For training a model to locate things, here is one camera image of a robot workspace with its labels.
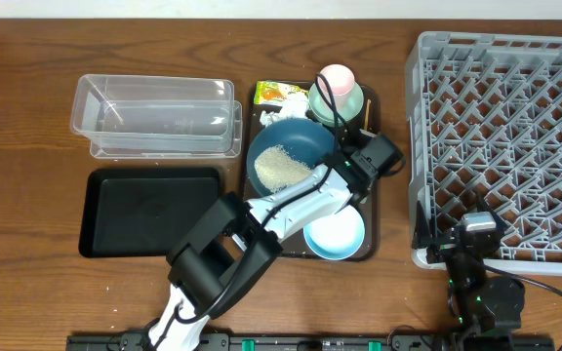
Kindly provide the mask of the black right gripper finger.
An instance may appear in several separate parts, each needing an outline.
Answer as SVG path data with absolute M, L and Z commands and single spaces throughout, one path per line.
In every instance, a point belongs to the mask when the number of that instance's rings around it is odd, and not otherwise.
M 475 196 L 476 196 L 476 211 L 478 213 L 487 213 L 496 224 L 497 229 L 506 229 L 507 228 L 506 223 L 487 203 L 485 197 L 478 192 L 475 193 Z
M 417 201 L 416 222 L 412 236 L 413 249 L 425 249 L 431 244 L 431 231 L 429 220 L 426 218 L 422 203 Z

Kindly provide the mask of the dark blue plate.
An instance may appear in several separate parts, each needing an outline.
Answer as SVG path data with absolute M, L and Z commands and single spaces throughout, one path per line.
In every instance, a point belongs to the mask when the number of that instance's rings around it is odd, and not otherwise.
M 283 190 L 311 175 L 333 150 L 334 136 L 308 119 L 287 119 L 260 131 L 247 154 L 247 175 L 259 197 Z

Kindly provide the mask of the white rice pile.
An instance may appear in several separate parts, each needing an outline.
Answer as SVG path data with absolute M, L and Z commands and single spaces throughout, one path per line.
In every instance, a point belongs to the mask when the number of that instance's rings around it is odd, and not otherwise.
M 294 160 L 280 144 L 266 148 L 256 158 L 254 167 L 259 181 L 271 193 L 297 184 L 312 172 L 306 163 Z

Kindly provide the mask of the white tissue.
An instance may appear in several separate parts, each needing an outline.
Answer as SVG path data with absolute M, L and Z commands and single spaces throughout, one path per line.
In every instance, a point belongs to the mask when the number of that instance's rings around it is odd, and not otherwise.
M 260 123 L 266 128 L 283 120 L 306 119 L 308 107 L 308 97 L 305 94 L 292 94 L 282 102 L 279 112 L 263 111 L 260 116 Z

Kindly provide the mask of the green yellow snack wrapper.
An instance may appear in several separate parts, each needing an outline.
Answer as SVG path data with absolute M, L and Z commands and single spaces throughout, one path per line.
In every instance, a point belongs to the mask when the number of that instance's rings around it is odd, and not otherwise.
M 308 100 L 308 91 L 297 85 L 287 83 L 275 81 L 257 82 L 253 98 L 255 105 L 282 107 L 288 99 Z

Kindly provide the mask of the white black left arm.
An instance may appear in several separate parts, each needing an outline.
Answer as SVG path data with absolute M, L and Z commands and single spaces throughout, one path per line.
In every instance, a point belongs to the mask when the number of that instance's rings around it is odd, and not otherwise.
M 276 194 L 219 198 L 167 255 L 171 292 L 148 332 L 149 349 L 194 349 L 207 322 L 251 290 L 285 239 L 364 198 L 386 164 L 382 152 L 364 147 L 328 156 L 306 179 Z

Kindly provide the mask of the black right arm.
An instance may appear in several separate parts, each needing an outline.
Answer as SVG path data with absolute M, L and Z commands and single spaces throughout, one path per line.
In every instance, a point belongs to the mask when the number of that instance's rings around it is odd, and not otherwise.
M 475 343 L 510 343 L 521 327 L 524 286 L 513 278 L 490 277 L 484 259 L 500 247 L 507 228 L 504 220 L 478 195 L 475 211 L 464 214 L 450 229 L 431 231 L 421 203 L 416 205 L 414 249 L 425 249 L 429 263 L 443 263 L 449 275 L 449 308 L 461 325 L 451 332 L 453 348 Z

